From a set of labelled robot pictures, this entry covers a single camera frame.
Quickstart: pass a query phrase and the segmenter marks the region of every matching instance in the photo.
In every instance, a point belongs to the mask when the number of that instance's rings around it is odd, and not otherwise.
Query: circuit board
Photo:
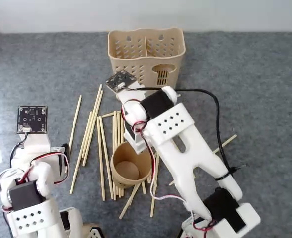
[[[47,106],[18,106],[17,133],[47,133]]]
[[[120,92],[125,87],[134,83],[136,78],[125,70],[121,70],[114,74],[106,81],[106,85],[115,93]]]

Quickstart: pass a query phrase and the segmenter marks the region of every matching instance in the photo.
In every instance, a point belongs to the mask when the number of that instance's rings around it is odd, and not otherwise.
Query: gray carpet
[[[238,138],[226,147],[231,165],[248,162],[235,179],[261,216],[261,224],[247,238],[292,238],[292,33],[186,33],[187,45],[179,87],[200,87],[214,92],[221,104],[221,137]],[[106,33],[0,35],[0,150],[8,167],[15,134],[17,105],[48,105],[49,137],[53,146],[66,143],[78,97],[83,95],[71,158],[74,171],[87,117],[100,83],[111,76]],[[179,98],[212,149],[215,106],[199,93]],[[105,88],[101,114],[119,109]],[[111,120],[104,120],[111,145]],[[176,200],[156,202],[149,217],[150,195],[139,190],[123,220],[118,216],[125,198],[102,202],[97,140],[88,166],[81,168],[74,190],[71,179],[56,187],[59,207],[81,210],[85,222],[98,223],[109,238],[176,237],[189,213]],[[198,194],[205,198],[216,187],[206,173],[195,170]],[[176,193],[162,163],[158,195]],[[0,212],[0,237],[9,237]]]

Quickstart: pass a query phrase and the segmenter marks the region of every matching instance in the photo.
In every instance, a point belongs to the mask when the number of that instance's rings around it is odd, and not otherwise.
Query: black cable
[[[196,89],[188,89],[188,88],[185,88],[185,89],[175,89],[176,92],[201,92],[201,93],[204,93],[204,94],[207,94],[209,95],[210,97],[213,98],[214,102],[215,102],[215,105],[216,105],[216,134],[217,134],[217,141],[218,141],[218,146],[219,146],[219,149],[220,149],[220,153],[221,153],[221,156],[222,156],[222,159],[223,159],[223,162],[225,164],[225,166],[227,167],[227,169],[233,173],[233,168],[230,167],[229,165],[229,162],[227,160],[227,157],[225,155],[225,152],[224,152],[224,149],[223,149],[223,146],[222,146],[222,141],[221,141],[221,135],[220,135],[220,104],[219,104],[219,101],[218,101],[218,98],[212,93],[212,92],[209,92],[205,89],[199,89],[199,88],[196,88]]]
[[[9,222],[8,222],[8,220],[7,220],[7,218],[6,218],[6,214],[5,214],[5,212],[3,212],[2,215],[3,215],[3,218],[4,218],[6,224],[7,224],[8,228],[9,228],[10,237],[13,238],[13,234],[12,234],[12,232],[11,232],[11,228],[10,228]]]
[[[26,132],[25,133],[25,138],[22,141],[20,141],[18,144],[16,144],[15,147],[13,147],[13,149],[11,150],[10,159],[9,159],[9,166],[10,166],[10,168],[11,168],[11,161],[12,161],[14,155],[15,155],[16,150],[18,149],[18,147],[20,145],[22,145],[23,143],[25,143],[25,141],[27,140],[28,135],[29,135],[29,133]]]
[[[161,88],[154,88],[154,87],[145,87],[145,88],[136,88],[136,89],[127,87],[126,89],[132,90],[132,91],[137,91],[137,90],[140,90],[140,91],[146,91],[146,90],[158,91],[158,90],[161,90]],[[174,89],[174,90],[176,92],[201,92],[201,93],[207,94],[213,98],[215,105],[216,105],[216,110],[217,110],[217,113],[216,113],[216,134],[217,134],[218,146],[220,149],[222,160],[223,160],[226,168],[229,170],[229,174],[233,174],[235,171],[238,170],[238,167],[230,167],[229,162],[227,160],[227,157],[225,155],[223,146],[222,146],[222,141],[221,141],[221,136],[220,136],[220,104],[219,104],[218,98],[212,92],[209,92],[208,90],[200,89],[200,88],[180,88],[180,89]]]

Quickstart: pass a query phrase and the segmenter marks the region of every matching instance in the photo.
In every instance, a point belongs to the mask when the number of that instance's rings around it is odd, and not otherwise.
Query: white wire
[[[4,174],[7,173],[8,171],[12,171],[12,172],[11,172],[11,174],[7,175],[7,177],[16,174],[18,171],[24,173],[24,171],[21,170],[21,169],[9,168],[9,169],[6,169],[6,170],[0,172],[0,180],[1,180],[1,178],[4,176]]]

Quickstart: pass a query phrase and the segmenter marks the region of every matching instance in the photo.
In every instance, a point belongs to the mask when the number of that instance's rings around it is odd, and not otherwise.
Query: hole pattern
[[[165,123],[167,123],[167,122],[173,123],[173,124],[169,124],[169,123],[168,123],[168,126],[169,126],[169,127],[165,127],[165,125],[163,125],[162,122],[158,122],[157,125],[158,125],[159,127],[162,127],[162,126],[163,126],[163,129],[162,129],[162,130],[163,130],[163,131],[162,131],[163,134],[167,134],[167,130],[168,130],[168,129],[172,131],[172,130],[174,129],[174,126],[175,126],[175,127],[178,127],[178,126],[179,126],[179,123],[177,123],[176,121],[174,122],[174,119],[175,119],[175,120],[179,120],[178,117],[175,118],[175,115],[179,116],[180,114],[179,114],[179,112],[176,112],[176,113],[174,113],[173,115],[170,115],[168,119],[164,119],[164,120],[163,120]]]

